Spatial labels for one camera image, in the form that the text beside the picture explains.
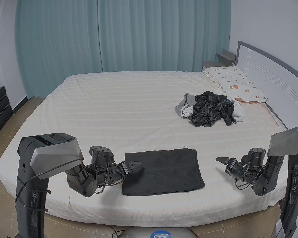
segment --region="tile floor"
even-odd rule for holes
[[[15,136],[21,125],[34,109],[42,102],[33,98],[15,114],[0,130],[0,156]],[[215,222],[212,224],[190,227],[199,238],[269,238],[276,218],[280,213],[277,203],[264,211],[250,213],[240,217]],[[112,226],[115,230],[128,227]],[[45,214],[44,230],[48,238],[108,238],[114,232],[110,227],[101,224],[80,223]],[[13,238],[18,233],[14,197],[0,182],[0,238]]]

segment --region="folded black cloth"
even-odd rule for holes
[[[125,153],[125,160],[142,162],[141,169],[125,178],[122,194],[146,196],[188,192],[205,186],[199,170],[197,151],[146,151]]]
[[[237,123],[232,116],[234,104],[226,96],[206,91],[195,96],[195,101],[197,103],[193,106],[193,114],[188,118],[195,126],[211,127],[220,118],[228,126]]]

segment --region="white bed sheet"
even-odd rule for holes
[[[201,72],[111,72],[68,77],[29,116],[0,159],[0,179],[15,194],[20,139],[68,133],[77,137],[84,163],[89,148],[108,147],[117,163],[126,152],[196,149],[205,187],[188,193],[124,196],[122,185],[106,187],[90,198],[71,190],[65,173],[50,178],[46,208],[69,220],[124,226],[184,227],[212,223],[266,209],[285,195],[288,158],[274,191],[263,197],[251,188],[237,190],[217,156],[238,160],[250,148],[268,149],[270,137],[282,129],[259,103],[244,103],[245,122],[211,128],[195,127],[175,113],[186,92],[214,91]]]

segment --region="pillowcase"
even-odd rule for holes
[[[228,67],[211,67],[202,70],[214,83],[224,91],[226,96],[233,99],[242,99],[245,102],[266,102],[268,99],[260,88],[236,65]]]

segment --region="black satin garment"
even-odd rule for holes
[[[236,123],[232,116],[234,105],[226,96],[206,91],[195,96],[195,101],[197,103],[193,106],[193,114],[188,119],[196,127],[211,127],[220,118],[223,118],[228,126]]]

